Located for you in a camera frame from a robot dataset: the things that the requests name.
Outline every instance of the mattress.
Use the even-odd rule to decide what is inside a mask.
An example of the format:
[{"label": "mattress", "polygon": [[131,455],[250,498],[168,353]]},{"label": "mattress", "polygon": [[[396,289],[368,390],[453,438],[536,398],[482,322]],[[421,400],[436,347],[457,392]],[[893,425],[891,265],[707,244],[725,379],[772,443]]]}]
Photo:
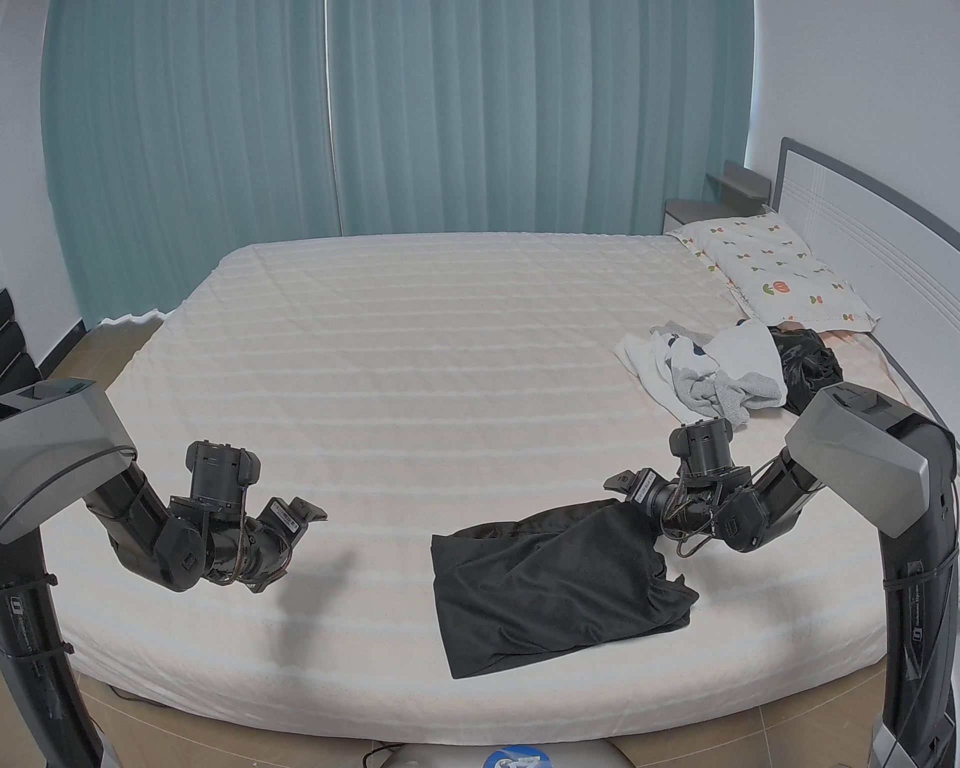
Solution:
[{"label": "mattress", "polygon": [[[612,348],[674,320],[742,314],[672,237],[435,234],[250,246],[223,259],[109,388],[162,498],[186,446],[260,457],[248,494],[303,496],[311,526],[263,594],[183,594],[116,562],[82,504],[44,526],[76,668],[258,728],[449,744],[647,732],[749,708],[877,661],[875,529],[821,492],[750,555],[713,542],[669,577],[689,627],[452,680],[430,537],[608,496],[624,468],[670,475],[676,421]],[[876,350],[831,343],[849,380],[898,396]],[[759,467],[795,417],[757,412],[732,444]]]}]

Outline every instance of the folded black clothing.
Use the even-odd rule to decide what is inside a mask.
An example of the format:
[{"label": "folded black clothing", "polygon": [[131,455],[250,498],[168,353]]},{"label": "folded black clothing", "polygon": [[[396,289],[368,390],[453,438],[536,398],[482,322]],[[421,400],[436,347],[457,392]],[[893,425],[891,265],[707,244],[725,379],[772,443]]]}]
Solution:
[{"label": "folded black clothing", "polygon": [[843,369],[836,355],[815,330],[770,328],[786,383],[786,404],[790,413],[799,416],[810,400],[824,387],[843,381]]},{"label": "folded black clothing", "polygon": [[434,598],[454,678],[680,629],[700,595],[666,579],[635,504],[602,499],[434,536]]}]

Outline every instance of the tiled floor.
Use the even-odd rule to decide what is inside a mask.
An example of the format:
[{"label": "tiled floor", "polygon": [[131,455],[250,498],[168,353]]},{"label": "tiled floor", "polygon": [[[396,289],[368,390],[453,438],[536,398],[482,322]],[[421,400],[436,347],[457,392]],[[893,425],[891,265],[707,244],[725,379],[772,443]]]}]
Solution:
[{"label": "tiled floor", "polygon": [[[108,325],[88,334],[54,376],[110,384],[160,325]],[[622,736],[613,743],[639,768],[830,768],[866,764],[883,703],[883,662],[763,707],[683,728]],[[91,716],[125,768],[359,768],[371,742],[258,731],[174,709],[127,702],[81,678]],[[377,768],[383,755],[371,761]],[[43,761],[0,685],[0,768]]]}]

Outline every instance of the white pillow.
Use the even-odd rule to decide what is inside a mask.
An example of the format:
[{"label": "white pillow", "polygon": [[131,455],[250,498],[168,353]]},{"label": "white pillow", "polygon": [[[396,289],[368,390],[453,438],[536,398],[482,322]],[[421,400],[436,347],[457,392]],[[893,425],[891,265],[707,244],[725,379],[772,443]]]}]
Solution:
[{"label": "white pillow", "polygon": [[694,222],[670,232],[715,275],[744,312],[766,325],[801,323],[817,332],[870,331],[877,315],[775,212]]}]

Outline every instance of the curtain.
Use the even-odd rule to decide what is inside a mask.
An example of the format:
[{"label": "curtain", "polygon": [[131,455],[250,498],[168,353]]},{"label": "curtain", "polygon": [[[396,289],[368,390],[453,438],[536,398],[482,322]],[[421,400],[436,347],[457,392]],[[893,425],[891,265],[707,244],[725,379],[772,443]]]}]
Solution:
[{"label": "curtain", "polygon": [[53,0],[43,148],[88,327],[176,308],[241,246],[340,234],[323,13]]},{"label": "curtain", "polygon": [[659,233],[742,162],[753,0],[327,0],[344,234]]},{"label": "curtain", "polygon": [[84,320],[173,309],[249,243],[659,232],[744,157],[753,39],[753,0],[53,0]]}]

